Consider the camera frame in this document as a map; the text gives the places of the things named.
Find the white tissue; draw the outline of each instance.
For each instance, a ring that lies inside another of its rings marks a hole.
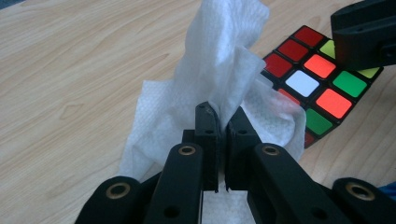
[[[169,150],[194,129],[194,109],[205,101],[221,127],[242,105],[263,142],[284,147],[294,159],[304,148],[304,111],[271,89],[250,52],[269,10],[258,0],[203,0],[186,37],[173,79],[145,81],[119,175],[144,180],[161,171]],[[203,223],[254,223],[245,192],[205,192]]]

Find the crumpled tissue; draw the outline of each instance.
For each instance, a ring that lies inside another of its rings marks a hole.
[[[304,148],[304,111],[272,90],[264,61],[248,49],[262,33],[269,9],[259,0],[203,0],[188,29],[174,77],[145,81],[119,175],[143,181],[163,168],[183,130],[194,129],[195,107],[208,101],[225,129],[242,106],[263,142],[298,160]],[[203,223],[254,223],[247,193],[205,192]]]

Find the tissue paper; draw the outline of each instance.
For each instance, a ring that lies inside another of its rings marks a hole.
[[[203,0],[187,32],[174,77],[145,81],[119,175],[144,180],[161,171],[169,150],[194,129],[195,107],[208,101],[221,128],[244,107],[264,142],[285,147],[295,159],[304,148],[304,113],[260,75],[264,61],[248,49],[269,16],[258,0]],[[203,223],[254,223],[245,192],[205,192]]]

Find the wooden table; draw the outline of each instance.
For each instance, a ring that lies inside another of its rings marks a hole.
[[[355,1],[262,0],[260,56]],[[117,171],[144,79],[173,75],[200,1],[28,0],[0,11],[0,223],[73,223]],[[396,180],[396,66],[300,164],[327,187]]]

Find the rubik's cube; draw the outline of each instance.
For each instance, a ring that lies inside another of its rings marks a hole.
[[[305,148],[340,125],[383,70],[341,69],[334,59],[334,42],[308,26],[263,59],[267,65],[262,74],[273,89],[305,110]]]

